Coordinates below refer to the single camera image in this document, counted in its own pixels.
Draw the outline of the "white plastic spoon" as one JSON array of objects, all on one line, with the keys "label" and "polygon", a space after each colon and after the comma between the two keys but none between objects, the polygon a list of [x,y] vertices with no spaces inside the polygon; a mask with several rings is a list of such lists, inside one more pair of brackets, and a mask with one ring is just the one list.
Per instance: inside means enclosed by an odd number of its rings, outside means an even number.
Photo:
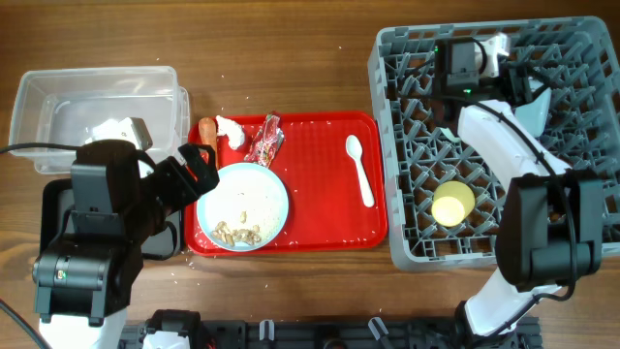
[{"label": "white plastic spoon", "polygon": [[349,157],[354,161],[356,166],[356,174],[362,202],[366,207],[372,207],[373,205],[375,205],[374,195],[372,193],[367,174],[361,161],[363,149],[361,142],[359,141],[357,136],[349,135],[347,137],[346,152]]}]

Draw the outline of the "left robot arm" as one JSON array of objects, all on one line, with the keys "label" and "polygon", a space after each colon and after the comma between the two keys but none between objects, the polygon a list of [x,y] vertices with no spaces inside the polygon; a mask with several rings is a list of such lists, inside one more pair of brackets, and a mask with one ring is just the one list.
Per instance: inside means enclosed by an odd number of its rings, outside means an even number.
[{"label": "left robot arm", "polygon": [[140,176],[148,156],[132,143],[104,140],[77,148],[70,183],[73,229],[55,233],[33,268],[39,332],[51,348],[114,348],[127,319],[144,242],[172,213],[213,190],[215,151],[183,144]]}]

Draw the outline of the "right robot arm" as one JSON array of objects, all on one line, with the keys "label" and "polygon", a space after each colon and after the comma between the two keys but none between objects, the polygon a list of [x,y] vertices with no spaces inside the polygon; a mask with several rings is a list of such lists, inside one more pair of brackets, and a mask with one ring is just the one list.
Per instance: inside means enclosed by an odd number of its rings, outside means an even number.
[{"label": "right robot arm", "polygon": [[497,269],[459,307],[464,332],[478,340],[513,332],[543,299],[568,300],[602,260],[603,183],[538,142],[552,83],[530,64],[511,62],[510,50],[503,33],[434,47],[435,122],[481,156],[506,194]]}]

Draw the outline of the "yellow cup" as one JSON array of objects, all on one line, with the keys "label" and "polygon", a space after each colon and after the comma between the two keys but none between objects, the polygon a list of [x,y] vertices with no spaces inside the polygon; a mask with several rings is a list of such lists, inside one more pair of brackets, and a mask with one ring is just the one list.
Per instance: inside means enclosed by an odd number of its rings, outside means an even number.
[{"label": "yellow cup", "polygon": [[454,227],[473,211],[475,203],[474,192],[468,185],[447,181],[434,192],[431,214],[440,225]]}]

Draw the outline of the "light blue bowl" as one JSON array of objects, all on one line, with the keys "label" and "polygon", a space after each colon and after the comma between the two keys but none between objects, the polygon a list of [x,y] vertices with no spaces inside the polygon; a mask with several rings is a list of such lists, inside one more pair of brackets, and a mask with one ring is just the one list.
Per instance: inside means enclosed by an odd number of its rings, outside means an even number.
[{"label": "light blue bowl", "polygon": [[533,102],[514,110],[514,116],[533,137],[543,134],[551,101],[551,89],[547,88]]}]

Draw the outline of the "light blue plate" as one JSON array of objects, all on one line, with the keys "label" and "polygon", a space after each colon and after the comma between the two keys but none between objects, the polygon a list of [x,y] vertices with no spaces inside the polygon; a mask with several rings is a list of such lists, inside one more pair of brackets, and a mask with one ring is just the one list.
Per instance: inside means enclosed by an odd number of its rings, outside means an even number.
[{"label": "light blue plate", "polygon": [[[251,252],[267,246],[284,229],[290,201],[282,180],[270,169],[254,163],[235,163],[218,171],[219,183],[196,202],[198,227],[203,240],[228,252]],[[227,246],[211,236],[220,221],[230,228],[240,228],[242,211],[247,213],[244,227],[260,227],[262,241],[256,245],[237,242]]]}]

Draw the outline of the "green bowl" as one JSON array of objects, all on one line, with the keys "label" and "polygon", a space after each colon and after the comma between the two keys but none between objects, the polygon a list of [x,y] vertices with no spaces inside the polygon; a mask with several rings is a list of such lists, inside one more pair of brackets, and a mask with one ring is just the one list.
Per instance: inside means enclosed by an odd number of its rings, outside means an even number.
[{"label": "green bowl", "polygon": [[442,134],[453,143],[460,143],[461,140],[449,129],[441,128]]}]

